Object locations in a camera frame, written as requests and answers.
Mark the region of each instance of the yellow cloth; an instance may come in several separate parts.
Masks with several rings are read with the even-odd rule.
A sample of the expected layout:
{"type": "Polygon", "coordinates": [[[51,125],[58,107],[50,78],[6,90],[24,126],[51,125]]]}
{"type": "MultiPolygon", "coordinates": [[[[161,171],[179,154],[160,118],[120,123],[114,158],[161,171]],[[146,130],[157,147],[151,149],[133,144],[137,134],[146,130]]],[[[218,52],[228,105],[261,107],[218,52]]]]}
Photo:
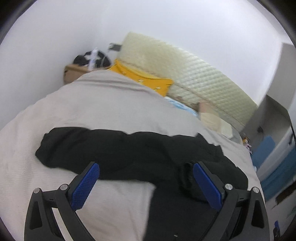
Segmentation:
{"type": "Polygon", "coordinates": [[[114,63],[115,64],[109,70],[129,77],[139,84],[155,90],[162,96],[166,96],[168,88],[174,83],[171,79],[158,78],[144,71],[124,66],[118,59],[114,60],[114,63]]]}

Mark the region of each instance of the clothing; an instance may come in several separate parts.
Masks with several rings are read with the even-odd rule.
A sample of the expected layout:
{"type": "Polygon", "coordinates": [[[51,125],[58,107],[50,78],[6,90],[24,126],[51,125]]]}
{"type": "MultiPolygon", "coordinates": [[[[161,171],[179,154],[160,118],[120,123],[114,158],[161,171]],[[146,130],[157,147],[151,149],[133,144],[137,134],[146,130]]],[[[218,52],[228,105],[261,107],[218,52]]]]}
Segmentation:
{"type": "Polygon", "coordinates": [[[248,186],[246,175],[223,155],[221,147],[208,144],[200,134],[170,137],[153,132],[128,135],[121,131],[81,127],[54,128],[44,135],[36,156],[48,167],[60,167],[77,174],[94,161],[100,166],[102,180],[153,183],[157,188],[151,200],[145,241],[153,240],[155,235],[163,241],[173,240],[174,237],[168,235],[172,232],[182,236],[180,240],[197,238],[210,225],[216,211],[205,203],[192,177],[192,167],[197,161],[203,161],[223,183],[244,190],[248,186]],[[161,200],[169,203],[163,205],[161,200]],[[191,220],[192,225],[186,226],[186,220],[191,220]],[[174,224],[160,228],[163,222],[174,224]]]}

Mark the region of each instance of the white bottle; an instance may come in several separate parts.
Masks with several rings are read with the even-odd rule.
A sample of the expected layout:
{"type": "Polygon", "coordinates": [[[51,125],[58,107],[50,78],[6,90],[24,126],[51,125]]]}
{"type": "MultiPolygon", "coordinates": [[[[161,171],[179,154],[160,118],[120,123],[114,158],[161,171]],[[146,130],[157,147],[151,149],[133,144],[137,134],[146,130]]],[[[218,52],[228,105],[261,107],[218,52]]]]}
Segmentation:
{"type": "Polygon", "coordinates": [[[89,60],[89,65],[88,65],[88,71],[92,71],[95,68],[96,65],[96,58],[98,57],[98,49],[94,48],[93,51],[91,52],[90,60],[89,60]]]}

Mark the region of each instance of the wooden nightstand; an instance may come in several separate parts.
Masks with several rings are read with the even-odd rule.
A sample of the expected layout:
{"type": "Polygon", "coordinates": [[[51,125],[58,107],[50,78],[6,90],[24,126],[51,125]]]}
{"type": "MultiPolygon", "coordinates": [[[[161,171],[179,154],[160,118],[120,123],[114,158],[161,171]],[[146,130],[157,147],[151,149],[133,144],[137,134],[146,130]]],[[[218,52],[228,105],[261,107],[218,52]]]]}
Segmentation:
{"type": "MultiPolygon", "coordinates": [[[[107,68],[96,68],[96,69],[93,69],[92,71],[99,70],[99,69],[107,69],[107,68]]],[[[87,67],[79,66],[78,64],[69,64],[65,67],[65,70],[64,70],[64,84],[72,83],[73,81],[77,80],[80,76],[89,72],[91,71],[89,71],[87,67]]]]}

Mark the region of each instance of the cream padded headboard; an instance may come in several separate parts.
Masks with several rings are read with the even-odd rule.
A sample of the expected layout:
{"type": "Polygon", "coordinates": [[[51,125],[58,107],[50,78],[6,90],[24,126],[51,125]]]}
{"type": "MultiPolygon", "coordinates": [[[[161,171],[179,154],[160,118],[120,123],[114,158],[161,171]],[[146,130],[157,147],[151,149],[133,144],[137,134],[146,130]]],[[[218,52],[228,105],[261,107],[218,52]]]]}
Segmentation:
{"type": "Polygon", "coordinates": [[[211,102],[220,118],[241,131],[257,109],[256,103],[226,75],[187,51],[160,40],[130,32],[118,59],[175,83],[168,96],[197,109],[211,102]]]}

